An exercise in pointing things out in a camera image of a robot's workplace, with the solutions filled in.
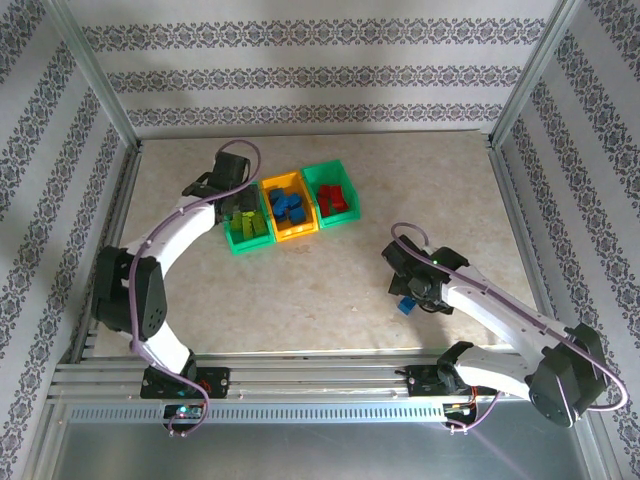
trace blue block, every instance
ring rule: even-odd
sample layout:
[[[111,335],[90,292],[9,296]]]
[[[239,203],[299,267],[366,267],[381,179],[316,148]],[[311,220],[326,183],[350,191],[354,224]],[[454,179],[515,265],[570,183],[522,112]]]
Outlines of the blue block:
[[[287,197],[281,195],[273,204],[273,215],[275,217],[281,217],[287,211]]]
[[[307,220],[307,215],[304,213],[304,208],[292,208],[289,210],[289,220],[293,225],[304,223]]]
[[[284,197],[283,188],[274,188],[269,192],[269,202],[271,203],[271,205],[276,203],[280,197]]]
[[[302,205],[302,198],[297,193],[292,193],[287,197],[287,206],[289,208],[298,208]]]
[[[404,297],[402,301],[398,304],[398,310],[400,310],[405,315],[409,315],[413,307],[416,306],[416,302],[413,301],[411,297]]]

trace marble tabletop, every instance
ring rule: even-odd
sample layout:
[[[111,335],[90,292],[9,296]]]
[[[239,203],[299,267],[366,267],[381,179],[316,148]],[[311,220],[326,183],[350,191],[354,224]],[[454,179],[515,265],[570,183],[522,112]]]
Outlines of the marble tabletop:
[[[144,143],[122,238],[159,222],[181,191],[211,169],[228,139]],[[433,246],[466,256],[528,305],[533,299],[483,139],[478,132],[258,137],[258,178],[340,158],[358,191],[352,224],[233,256],[222,227],[201,236],[165,278],[167,321],[196,353],[398,351],[499,339],[461,312],[409,316],[387,293],[380,253],[397,221],[423,227]],[[248,147],[232,152],[252,157]],[[409,236],[418,241],[415,235]],[[128,354],[100,325],[95,356]]]

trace wall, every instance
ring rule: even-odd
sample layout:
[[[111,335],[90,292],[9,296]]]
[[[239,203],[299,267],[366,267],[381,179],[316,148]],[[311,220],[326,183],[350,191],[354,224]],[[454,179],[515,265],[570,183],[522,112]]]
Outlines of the wall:
[[[0,479],[9,479],[21,476],[86,304],[125,149],[38,1],[0,0],[0,28]]]
[[[489,132],[556,0],[70,0],[144,138]]]
[[[594,326],[629,387],[603,415],[625,479],[640,477],[639,40],[640,2],[585,1],[502,146],[556,316]]]

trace plastic bin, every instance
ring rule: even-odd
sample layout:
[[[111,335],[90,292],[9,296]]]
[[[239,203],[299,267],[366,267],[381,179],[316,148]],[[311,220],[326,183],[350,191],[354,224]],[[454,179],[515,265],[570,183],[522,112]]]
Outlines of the plastic bin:
[[[234,232],[231,230],[230,220],[225,221],[224,233],[227,236],[227,241],[229,242],[231,253],[233,253],[234,255],[251,252],[253,250],[257,250],[258,248],[266,247],[268,245],[273,245],[274,243],[276,243],[276,237],[273,234],[273,226],[271,224],[271,215],[264,202],[262,189],[258,189],[260,190],[260,207],[262,210],[262,214],[264,215],[264,223],[267,226],[267,233],[259,237],[253,237],[250,240],[245,240],[241,231]]]
[[[263,201],[269,211],[269,219],[273,226],[276,241],[283,242],[285,240],[291,240],[292,238],[309,235],[319,230],[315,205],[300,171],[296,170],[295,172],[285,173],[284,175],[265,178],[260,182],[260,186],[262,187]],[[305,222],[299,225],[292,225],[289,220],[276,223],[271,204],[269,203],[269,192],[274,188],[283,188],[286,195],[297,193],[302,197],[302,208],[304,208],[304,213],[307,216]]]
[[[312,165],[303,168],[301,172],[311,194],[320,228],[335,227],[360,218],[358,192],[356,192],[356,189],[353,187],[349,175],[347,175],[347,171],[344,169],[340,160],[332,160],[330,162]],[[336,213],[332,207],[331,215],[323,217],[320,214],[320,207],[318,206],[318,199],[316,197],[321,185],[340,185],[342,187],[342,195],[347,205],[349,205],[349,210]]]

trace floor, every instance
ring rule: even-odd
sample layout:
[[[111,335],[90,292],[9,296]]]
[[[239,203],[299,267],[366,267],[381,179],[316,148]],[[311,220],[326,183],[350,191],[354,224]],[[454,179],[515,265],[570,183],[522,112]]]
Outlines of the floor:
[[[123,244],[175,205],[210,170],[227,139],[153,140],[134,189]],[[533,305],[524,268],[477,132],[252,138],[259,178],[340,158],[360,197],[353,224],[232,256],[221,227],[201,236],[165,278],[167,321],[196,353],[395,351],[445,348],[458,340],[499,343],[463,313],[405,316],[387,293],[392,272],[380,256],[394,222],[422,226],[523,302]],[[233,152],[252,157],[245,147]],[[128,353],[103,325],[96,356]]]

